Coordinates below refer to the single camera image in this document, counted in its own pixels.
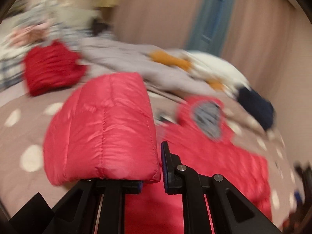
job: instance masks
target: black plastic bracket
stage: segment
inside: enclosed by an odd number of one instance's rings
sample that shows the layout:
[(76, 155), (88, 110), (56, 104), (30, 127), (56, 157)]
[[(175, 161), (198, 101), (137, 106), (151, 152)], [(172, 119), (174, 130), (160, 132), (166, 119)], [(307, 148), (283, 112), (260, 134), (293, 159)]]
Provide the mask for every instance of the black plastic bracket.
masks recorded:
[(184, 233), (212, 233), (204, 195), (217, 234), (281, 234), (225, 177), (198, 174), (171, 154), (167, 142), (161, 145), (164, 186), (168, 194), (181, 194)]
[(97, 233), (124, 233), (125, 194), (139, 194), (141, 181), (81, 180), (51, 209), (37, 193), (8, 220), (0, 211), (4, 234), (93, 234), (103, 196)]

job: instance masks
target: gray blanket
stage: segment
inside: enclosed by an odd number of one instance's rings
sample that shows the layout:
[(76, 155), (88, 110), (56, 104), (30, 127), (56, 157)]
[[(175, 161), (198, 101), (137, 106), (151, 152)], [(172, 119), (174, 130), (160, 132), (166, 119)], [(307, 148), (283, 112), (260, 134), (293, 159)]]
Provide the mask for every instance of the gray blanket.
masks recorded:
[[(158, 90), (181, 94), (211, 96), (215, 91), (204, 81), (191, 78), (177, 67), (168, 67), (153, 62), (147, 56), (160, 48), (152, 45), (133, 45), (100, 38), (85, 38), (80, 41), (84, 59), (115, 71), (138, 72), (151, 86)], [(167, 51), (175, 55), (182, 50)]]

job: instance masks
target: red down jacket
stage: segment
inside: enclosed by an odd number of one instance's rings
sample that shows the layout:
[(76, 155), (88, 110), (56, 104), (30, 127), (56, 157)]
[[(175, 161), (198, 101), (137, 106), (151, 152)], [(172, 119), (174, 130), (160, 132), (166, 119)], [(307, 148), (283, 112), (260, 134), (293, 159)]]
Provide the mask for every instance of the red down jacket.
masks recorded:
[(50, 46), (36, 46), (24, 58), (24, 77), (32, 96), (72, 86), (85, 74), (87, 66), (78, 65), (80, 55), (54, 40)]
[(141, 76), (104, 75), (77, 89), (53, 117), (43, 156), (53, 185), (89, 178), (160, 181), (152, 109)]
[[(183, 164), (200, 174), (222, 174), (271, 219), (266, 159), (234, 146), (231, 143), (233, 132), (223, 117), (221, 139), (218, 141), (209, 139), (197, 127), (192, 119), (193, 109), (207, 101), (213, 101), (223, 108), (222, 102), (200, 96), (186, 100), (187, 103), (180, 106), (178, 124), (172, 123), (166, 127), (163, 140), (168, 142), (170, 152), (179, 155)], [(145, 184), (140, 195), (127, 195), (125, 214), (127, 234), (184, 233), (182, 197), (167, 195), (162, 180), (157, 184)]]

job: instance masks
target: gray patch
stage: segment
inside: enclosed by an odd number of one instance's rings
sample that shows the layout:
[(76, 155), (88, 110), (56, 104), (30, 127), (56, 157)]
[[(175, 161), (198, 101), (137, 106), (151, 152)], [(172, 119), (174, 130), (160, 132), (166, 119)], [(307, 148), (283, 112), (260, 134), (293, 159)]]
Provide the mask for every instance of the gray patch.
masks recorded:
[(220, 107), (214, 102), (205, 102), (194, 109), (194, 121), (210, 139), (221, 136), (220, 113)]

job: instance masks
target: polka dot blanket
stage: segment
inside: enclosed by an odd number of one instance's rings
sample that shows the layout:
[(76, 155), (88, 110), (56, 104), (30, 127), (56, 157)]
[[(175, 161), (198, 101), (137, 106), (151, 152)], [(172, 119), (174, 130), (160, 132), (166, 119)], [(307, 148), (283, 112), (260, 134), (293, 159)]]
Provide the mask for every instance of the polka dot blanket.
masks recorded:
[[(49, 183), (43, 170), (42, 144), (51, 118), (75, 89), (49, 92), (34, 98), (23, 95), (0, 107), (0, 198), (11, 216), (37, 192), (52, 207), (73, 186), (67, 183), (54, 187)], [(160, 113), (167, 120), (176, 122), (176, 110), (180, 105), (177, 100), (155, 93), (149, 93), (149, 97), (157, 124)], [(234, 100), (224, 94), (218, 98), (224, 104), (222, 115), (225, 122), (233, 132), (231, 142), (267, 160), (272, 220), (280, 226), (290, 210), (296, 207), (295, 176), (286, 160), (283, 140), (276, 128), (267, 133), (263, 131)]]

